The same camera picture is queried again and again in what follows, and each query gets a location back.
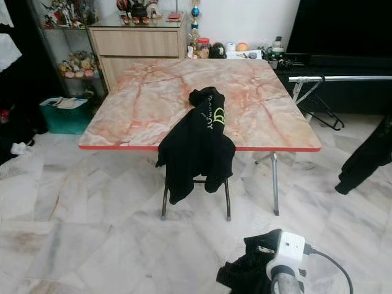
teal storage box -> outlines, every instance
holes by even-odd
[[[89,99],[49,98],[40,104],[40,109],[54,134],[83,134],[93,117]]]

black clothing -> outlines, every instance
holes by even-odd
[[[235,145],[223,134],[225,96],[216,88],[194,90],[194,109],[180,120],[159,145],[156,166],[166,165],[170,203],[184,199],[194,188],[193,178],[207,176],[205,189],[216,192],[232,173]]]
[[[231,288],[232,294],[270,294],[271,281],[266,266],[274,254],[261,252],[259,246],[276,251],[281,231],[273,230],[264,235],[244,238],[246,254],[220,268],[217,282]]]
[[[387,115],[371,136],[351,155],[339,175],[335,187],[346,195],[359,186],[382,165],[392,162],[392,114]]]

red table edge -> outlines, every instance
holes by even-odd
[[[158,151],[157,146],[90,146],[79,145],[82,150],[152,150]],[[286,151],[286,152],[319,152],[320,147],[316,148],[290,148],[290,147],[236,147],[236,151]]]

teal basket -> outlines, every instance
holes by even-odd
[[[61,109],[52,106],[60,99],[50,98],[40,104],[49,132],[53,134],[83,134],[93,117],[90,100],[88,99],[86,103],[74,109]]]

jar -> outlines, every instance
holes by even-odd
[[[208,58],[209,51],[211,49],[211,44],[209,43],[209,38],[198,38],[197,40],[197,54],[199,58]]]

